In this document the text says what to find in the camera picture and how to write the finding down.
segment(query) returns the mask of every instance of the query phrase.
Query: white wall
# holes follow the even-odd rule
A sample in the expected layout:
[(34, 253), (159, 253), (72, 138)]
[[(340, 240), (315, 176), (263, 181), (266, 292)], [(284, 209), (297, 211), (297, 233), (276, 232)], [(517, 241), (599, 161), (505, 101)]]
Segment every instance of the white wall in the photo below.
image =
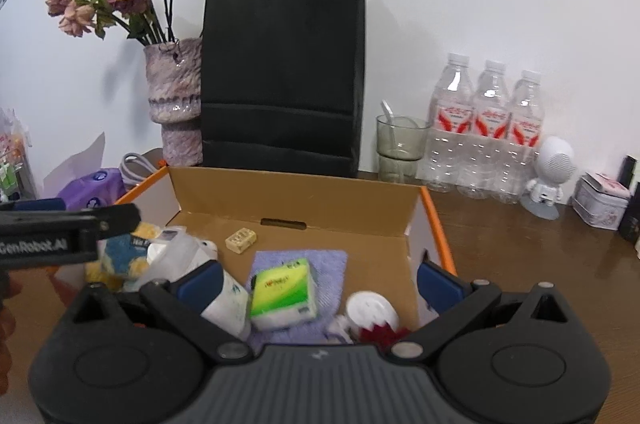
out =
[[(175, 0), (178, 36), (197, 35), (204, 0)], [(449, 51), (545, 74), (545, 132), (570, 141), (581, 169), (617, 172), (634, 154), (640, 94), (636, 45), (640, 0), (367, 0), (367, 89), (361, 169), (373, 165), (380, 99), (424, 116)], [(43, 0), (9, 0), (0, 11), (0, 103), (31, 128), (42, 178), (106, 131), (105, 164), (159, 144), (148, 121), (142, 49), (116, 28), (104, 42), (71, 39)]]

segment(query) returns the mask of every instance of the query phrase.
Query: cardboard box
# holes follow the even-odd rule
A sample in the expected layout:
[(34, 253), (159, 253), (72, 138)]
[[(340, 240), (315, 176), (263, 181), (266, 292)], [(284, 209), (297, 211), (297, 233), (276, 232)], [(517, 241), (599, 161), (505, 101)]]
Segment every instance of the cardboard box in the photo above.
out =
[[(135, 203), (142, 220), (186, 226), (218, 246), (219, 260), (238, 281), (256, 251), (340, 249), (348, 254), (342, 302), (359, 290), (386, 297), (411, 329), (434, 317), (415, 288), (425, 252), (455, 274), (426, 188), (360, 179), (213, 168), (163, 168), (118, 203)], [(242, 255), (225, 239), (242, 227), (257, 242)], [(78, 286), (78, 272), (58, 280)]]

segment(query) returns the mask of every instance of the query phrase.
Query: finger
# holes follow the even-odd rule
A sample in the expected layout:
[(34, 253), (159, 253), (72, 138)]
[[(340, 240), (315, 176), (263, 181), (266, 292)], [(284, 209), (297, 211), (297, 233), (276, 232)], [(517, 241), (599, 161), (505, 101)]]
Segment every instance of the finger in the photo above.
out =
[(14, 332), (14, 316), (9, 312), (9, 309), (4, 308), (0, 311), (0, 341), (8, 339)]
[(17, 296), (22, 291), (22, 284), (15, 279), (9, 278), (9, 294), (8, 297)]
[(0, 375), (9, 373), (12, 367), (11, 355), (9, 349), (6, 347), (6, 343), (0, 342)]

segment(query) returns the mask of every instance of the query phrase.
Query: purple towel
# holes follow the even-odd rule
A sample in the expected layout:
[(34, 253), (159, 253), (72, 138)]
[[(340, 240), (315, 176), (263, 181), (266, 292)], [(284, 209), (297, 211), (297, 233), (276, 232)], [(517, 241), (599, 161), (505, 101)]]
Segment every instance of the purple towel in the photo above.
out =
[(291, 328), (258, 332), (252, 328), (249, 344), (259, 352), (267, 343), (286, 344), (323, 344), (327, 342), (325, 331), (334, 319), (340, 300), (344, 270), (347, 266), (347, 253), (344, 251), (258, 251), (246, 288), (251, 290), (251, 279), (255, 274), (272, 267), (279, 267), (287, 261), (306, 258), (312, 266), (312, 275), (316, 282), (316, 303), (318, 317)]

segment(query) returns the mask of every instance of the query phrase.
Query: green and yellow tissue pack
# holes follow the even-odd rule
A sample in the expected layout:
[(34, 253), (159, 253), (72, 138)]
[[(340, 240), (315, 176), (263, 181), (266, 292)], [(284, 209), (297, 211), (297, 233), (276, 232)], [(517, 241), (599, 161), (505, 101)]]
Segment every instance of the green and yellow tissue pack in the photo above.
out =
[(306, 258), (255, 276), (251, 322), (260, 331), (286, 328), (318, 316), (316, 284)]

